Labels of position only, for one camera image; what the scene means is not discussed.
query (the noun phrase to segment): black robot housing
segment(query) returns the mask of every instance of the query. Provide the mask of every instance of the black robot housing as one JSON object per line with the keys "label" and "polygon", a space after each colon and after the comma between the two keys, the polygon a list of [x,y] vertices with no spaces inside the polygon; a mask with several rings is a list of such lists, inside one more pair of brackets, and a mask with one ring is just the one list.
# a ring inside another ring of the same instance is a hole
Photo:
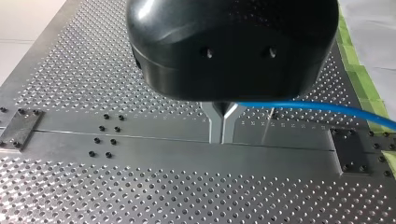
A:
{"label": "black robot housing", "polygon": [[316,81],[338,25],[336,0],[130,0],[144,79],[191,101],[293,98]]}

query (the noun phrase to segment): black screw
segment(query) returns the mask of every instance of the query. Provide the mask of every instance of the black screw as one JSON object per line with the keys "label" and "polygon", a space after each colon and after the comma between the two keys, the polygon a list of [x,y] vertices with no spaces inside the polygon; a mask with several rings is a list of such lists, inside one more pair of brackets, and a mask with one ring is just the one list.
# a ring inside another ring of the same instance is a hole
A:
{"label": "black screw", "polygon": [[378,157],[378,161],[384,162],[385,161],[385,157],[383,157],[383,156]]}
{"label": "black screw", "polygon": [[20,146],[20,143],[17,142],[17,141],[14,141],[14,142],[12,143],[12,146],[14,146],[14,147],[19,147],[19,146]]}
{"label": "black screw", "polygon": [[338,129],[332,130],[332,135],[336,135],[336,134],[338,134],[338,133],[340,133],[340,131],[339,131]]}
{"label": "black screw", "polygon": [[365,171],[367,171],[367,166],[366,166],[366,165],[363,165],[363,166],[361,166],[361,167],[359,168],[359,170],[360,170],[361,172],[365,172]]}
{"label": "black screw", "polygon": [[343,166],[343,171],[347,171],[347,170],[349,170],[349,164],[345,164],[344,166]]}
{"label": "black screw", "polygon": [[390,171],[384,171],[384,176],[390,176]]}
{"label": "black screw", "polygon": [[374,143],[374,144],[373,144],[373,148],[374,148],[374,149],[379,149],[379,144],[378,144],[378,143]]}

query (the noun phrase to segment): blue pneumatic hose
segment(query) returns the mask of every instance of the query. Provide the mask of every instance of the blue pneumatic hose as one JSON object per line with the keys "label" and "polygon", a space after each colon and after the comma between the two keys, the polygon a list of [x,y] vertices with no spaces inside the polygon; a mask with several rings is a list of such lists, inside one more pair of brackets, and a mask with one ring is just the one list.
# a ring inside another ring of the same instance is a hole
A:
{"label": "blue pneumatic hose", "polygon": [[376,114],[363,111],[357,108],[347,107],[343,105],[331,105],[326,103],[314,103],[314,102],[304,102],[304,101],[273,101],[273,102],[264,102],[264,103],[244,102],[238,104],[248,107],[253,107],[253,106],[271,107],[271,108],[284,107],[284,108],[301,108],[301,109],[313,109],[313,110],[331,110],[332,112],[339,112],[350,116],[356,116],[357,118],[367,119],[396,131],[396,122],[393,120],[386,119]]}

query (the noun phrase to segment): metal plate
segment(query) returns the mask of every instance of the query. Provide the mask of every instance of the metal plate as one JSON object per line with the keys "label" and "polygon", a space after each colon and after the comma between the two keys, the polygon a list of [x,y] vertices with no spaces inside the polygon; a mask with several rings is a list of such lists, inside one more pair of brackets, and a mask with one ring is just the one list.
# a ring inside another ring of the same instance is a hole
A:
{"label": "metal plate", "polygon": [[[50,112],[37,127],[42,131],[99,133],[104,125],[121,127],[107,133],[113,135],[208,141],[199,103],[167,99],[144,82],[127,37],[125,4],[67,1],[3,85],[2,106]],[[5,125],[11,117],[0,119]]]}
{"label": "metal plate", "polygon": [[385,163],[340,176],[332,151],[100,138],[34,133],[3,154],[1,222],[396,223]]}
{"label": "metal plate", "polygon": [[22,150],[42,115],[39,110],[18,109],[0,136],[0,148]]}
{"label": "metal plate", "polygon": [[336,151],[340,172],[344,174],[368,175],[367,155],[359,135],[352,130],[329,130],[333,148]]}

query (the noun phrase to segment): bolt head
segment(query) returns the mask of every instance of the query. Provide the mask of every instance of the bolt head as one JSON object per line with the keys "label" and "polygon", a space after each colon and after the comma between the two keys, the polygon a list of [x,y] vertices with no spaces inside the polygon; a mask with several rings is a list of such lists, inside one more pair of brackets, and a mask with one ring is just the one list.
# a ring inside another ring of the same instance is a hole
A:
{"label": "bolt head", "polygon": [[383,157],[383,156],[378,157],[378,161],[384,162],[385,161],[385,157]]}
{"label": "bolt head", "polygon": [[384,172],[384,176],[390,176],[390,175],[391,175],[390,171],[385,171]]}
{"label": "bolt head", "polygon": [[363,165],[363,166],[361,166],[361,167],[359,168],[359,170],[361,170],[361,172],[365,172],[365,171],[367,171],[367,166],[366,166],[366,165]]}
{"label": "bolt head", "polygon": [[12,142],[12,146],[14,147],[20,147],[20,143],[17,141]]}
{"label": "bolt head", "polygon": [[349,170],[349,168],[350,168],[349,164],[345,164],[343,166],[343,171],[347,171],[347,170]]}

